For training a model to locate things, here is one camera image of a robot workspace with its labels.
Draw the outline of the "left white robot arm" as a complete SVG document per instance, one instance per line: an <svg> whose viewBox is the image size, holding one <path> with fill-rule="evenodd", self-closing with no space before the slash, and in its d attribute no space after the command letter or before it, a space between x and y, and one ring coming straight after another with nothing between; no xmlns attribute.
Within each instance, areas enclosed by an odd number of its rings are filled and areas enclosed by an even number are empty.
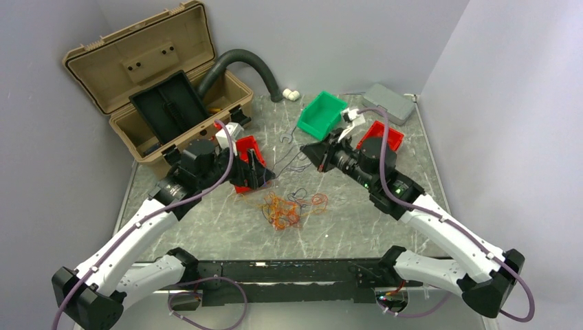
<svg viewBox="0 0 583 330"><path fill-rule="evenodd" d="M192 287L201 277L199 261L180 247L144 268L132 265L218 185L256 190L275 178L254 149L246 155L241 159L233 146L217 149L209 140L194 140L175 151L167 176L126 225L76 268L62 267L53 275L58 312L83 329L110 329L125 309L149 294L170 285Z"/></svg>

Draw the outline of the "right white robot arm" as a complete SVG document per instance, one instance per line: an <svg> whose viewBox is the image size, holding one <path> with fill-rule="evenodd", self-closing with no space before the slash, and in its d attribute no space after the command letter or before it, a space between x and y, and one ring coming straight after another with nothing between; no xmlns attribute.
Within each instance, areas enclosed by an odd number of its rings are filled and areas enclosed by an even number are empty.
<svg viewBox="0 0 583 330"><path fill-rule="evenodd" d="M353 148L351 138L342 138L340 133L335 130L300 151L321 173L336 168L356 181L378 210L422 232L451 258L447 261L391 247L379 262L382 282L425 283L461 297L484 317L503 314L503 305L525 263L524 255L488 243L454 219L417 182L396 170L397 155L382 137L362 139Z"/></svg>

